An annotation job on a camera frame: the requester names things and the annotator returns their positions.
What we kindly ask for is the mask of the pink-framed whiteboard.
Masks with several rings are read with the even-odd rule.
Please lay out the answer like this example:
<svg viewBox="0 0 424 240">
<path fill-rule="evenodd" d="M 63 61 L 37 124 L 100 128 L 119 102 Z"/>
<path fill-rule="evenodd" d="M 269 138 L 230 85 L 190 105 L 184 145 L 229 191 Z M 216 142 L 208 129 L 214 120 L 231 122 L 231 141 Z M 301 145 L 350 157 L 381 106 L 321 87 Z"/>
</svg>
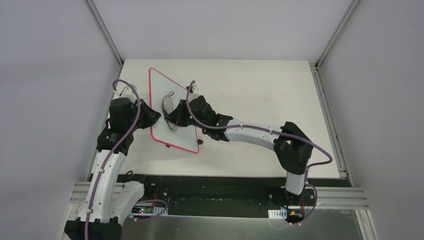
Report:
<svg viewBox="0 0 424 240">
<path fill-rule="evenodd" d="M 163 98 L 169 93 L 173 93 L 170 98 L 175 109 L 179 101 L 185 98 L 187 89 L 153 67 L 148 70 L 148 84 L 149 106 L 151 109 L 161 113 L 159 120 L 150 127 L 152 139 L 170 147 L 198 154 L 197 129 L 191 125 L 173 131 L 165 120 L 165 114 L 163 113 Z"/>
</svg>

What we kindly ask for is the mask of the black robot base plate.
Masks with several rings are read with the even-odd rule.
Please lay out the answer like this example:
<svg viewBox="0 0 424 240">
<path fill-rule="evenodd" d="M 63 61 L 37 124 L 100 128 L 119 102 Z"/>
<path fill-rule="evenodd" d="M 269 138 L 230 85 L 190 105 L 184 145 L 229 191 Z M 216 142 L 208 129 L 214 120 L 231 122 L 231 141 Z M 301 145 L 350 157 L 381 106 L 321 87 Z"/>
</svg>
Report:
<svg viewBox="0 0 424 240">
<path fill-rule="evenodd" d="M 307 209 L 316 196 L 305 188 L 300 196 L 285 189 L 284 177 L 206 177 L 119 174 L 119 184 L 130 181 L 144 184 L 142 200 L 167 202 L 172 216 L 268 218 L 269 210 Z"/>
</svg>

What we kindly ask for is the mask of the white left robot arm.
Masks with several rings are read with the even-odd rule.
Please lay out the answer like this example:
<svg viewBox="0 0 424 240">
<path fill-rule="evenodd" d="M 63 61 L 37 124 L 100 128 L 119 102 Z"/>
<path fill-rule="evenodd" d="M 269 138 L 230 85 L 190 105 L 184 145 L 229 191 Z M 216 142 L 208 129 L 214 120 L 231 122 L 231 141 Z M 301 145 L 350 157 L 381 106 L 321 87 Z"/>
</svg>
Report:
<svg viewBox="0 0 424 240">
<path fill-rule="evenodd" d="M 114 191 L 126 160 L 134 132 L 153 126 L 161 114 L 142 99 L 119 97 L 109 106 L 109 117 L 97 137 L 94 172 L 84 200 L 74 220 L 68 220 L 64 233 L 71 240 L 119 240 L 123 223 L 135 203 L 147 202 L 153 189 L 139 181 L 124 184 L 117 198 Z"/>
</svg>

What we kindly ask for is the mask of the grey eraser cloth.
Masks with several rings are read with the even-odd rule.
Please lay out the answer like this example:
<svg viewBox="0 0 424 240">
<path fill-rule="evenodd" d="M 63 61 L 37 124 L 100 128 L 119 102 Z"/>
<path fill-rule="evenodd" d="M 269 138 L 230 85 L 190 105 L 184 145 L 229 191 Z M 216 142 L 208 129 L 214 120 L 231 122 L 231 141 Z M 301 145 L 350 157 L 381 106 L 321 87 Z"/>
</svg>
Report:
<svg viewBox="0 0 424 240">
<path fill-rule="evenodd" d="M 162 112 L 163 112 L 163 116 L 164 119 L 168 125 L 168 127 L 173 131 L 176 132 L 178 130 L 178 126 L 175 125 L 174 123 L 170 122 L 167 117 L 169 116 L 169 114 L 174 110 L 174 102 L 172 99 L 172 96 L 175 94 L 174 91 L 170 91 L 168 94 L 166 94 L 163 98 L 162 98 Z"/>
</svg>

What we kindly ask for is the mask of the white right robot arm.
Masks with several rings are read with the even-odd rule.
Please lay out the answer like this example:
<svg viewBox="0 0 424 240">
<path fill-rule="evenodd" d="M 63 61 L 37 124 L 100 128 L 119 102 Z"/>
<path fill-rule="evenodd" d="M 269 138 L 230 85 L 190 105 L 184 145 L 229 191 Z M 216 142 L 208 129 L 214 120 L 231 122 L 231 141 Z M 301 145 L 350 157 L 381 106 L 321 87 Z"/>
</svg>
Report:
<svg viewBox="0 0 424 240">
<path fill-rule="evenodd" d="M 286 170 L 284 200 L 290 205 L 303 200 L 306 167 L 313 146 L 293 122 L 287 121 L 281 127 L 244 124 L 232 116 L 216 113 L 202 95 L 189 103 L 181 99 L 178 105 L 174 105 L 168 94 L 162 99 L 162 110 L 165 121 L 173 131 L 195 126 L 215 141 L 243 142 L 273 151 Z"/>
</svg>

